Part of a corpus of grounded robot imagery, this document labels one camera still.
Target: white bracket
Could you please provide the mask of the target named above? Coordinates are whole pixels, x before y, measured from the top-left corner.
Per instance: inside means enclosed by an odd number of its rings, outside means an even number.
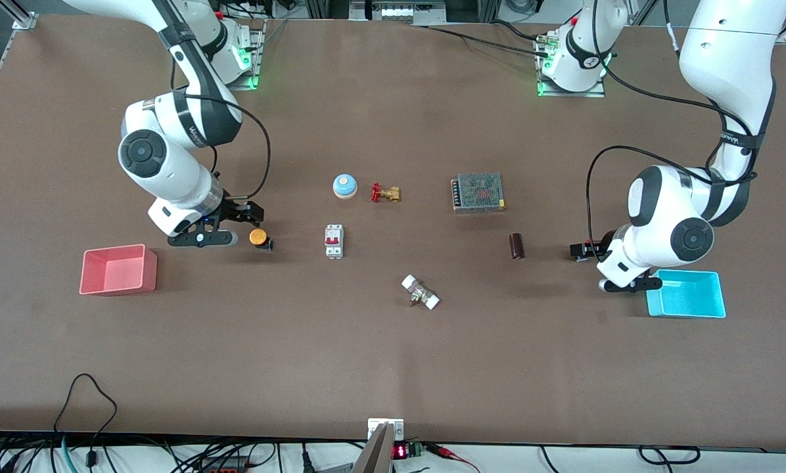
[[[405,421],[403,419],[387,419],[384,417],[373,417],[367,419],[367,438],[373,436],[375,428],[378,427],[378,425],[382,422],[393,424],[393,427],[396,429],[396,442],[405,439]]]

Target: white cap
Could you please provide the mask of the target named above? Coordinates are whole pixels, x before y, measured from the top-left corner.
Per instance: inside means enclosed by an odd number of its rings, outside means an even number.
[[[440,298],[437,296],[431,296],[430,299],[427,300],[425,306],[429,309],[435,308],[440,303]]]
[[[402,281],[402,287],[403,288],[411,288],[411,286],[413,285],[414,282],[417,282],[417,278],[415,278],[413,275],[408,275],[405,278],[405,281]]]

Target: metal power supply unit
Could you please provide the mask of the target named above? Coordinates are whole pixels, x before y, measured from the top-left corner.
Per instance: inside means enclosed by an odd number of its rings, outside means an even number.
[[[488,214],[505,209],[501,173],[458,174],[451,181],[451,196],[456,215]]]

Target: orange button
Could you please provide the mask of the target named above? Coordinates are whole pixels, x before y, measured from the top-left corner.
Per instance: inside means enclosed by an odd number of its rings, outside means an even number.
[[[267,233],[261,228],[257,228],[250,233],[250,242],[253,245],[262,245],[267,242]]]

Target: white circuit breaker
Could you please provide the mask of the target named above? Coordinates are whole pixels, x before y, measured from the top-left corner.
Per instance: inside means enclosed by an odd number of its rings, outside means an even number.
[[[329,259],[343,258],[343,225],[326,225],[326,256]]]

